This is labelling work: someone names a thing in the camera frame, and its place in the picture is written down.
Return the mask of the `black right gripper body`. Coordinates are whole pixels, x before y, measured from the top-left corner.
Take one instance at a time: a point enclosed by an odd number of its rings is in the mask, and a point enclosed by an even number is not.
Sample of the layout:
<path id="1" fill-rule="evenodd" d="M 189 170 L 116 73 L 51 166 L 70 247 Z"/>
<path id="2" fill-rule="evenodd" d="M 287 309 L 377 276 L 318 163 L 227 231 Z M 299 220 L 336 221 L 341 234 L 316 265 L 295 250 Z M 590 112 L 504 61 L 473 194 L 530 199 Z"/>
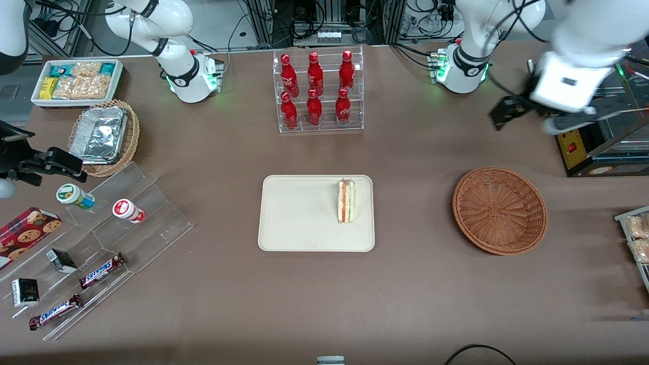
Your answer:
<path id="1" fill-rule="evenodd" d="M 20 169 L 21 164 L 28 162 L 28 166 L 37 172 L 44 173 L 44 162 L 37 158 L 39 151 L 30 147 L 28 139 L 35 136 L 34 132 L 26 131 L 1 121 L 1 174 L 8 175 L 11 170 Z"/>

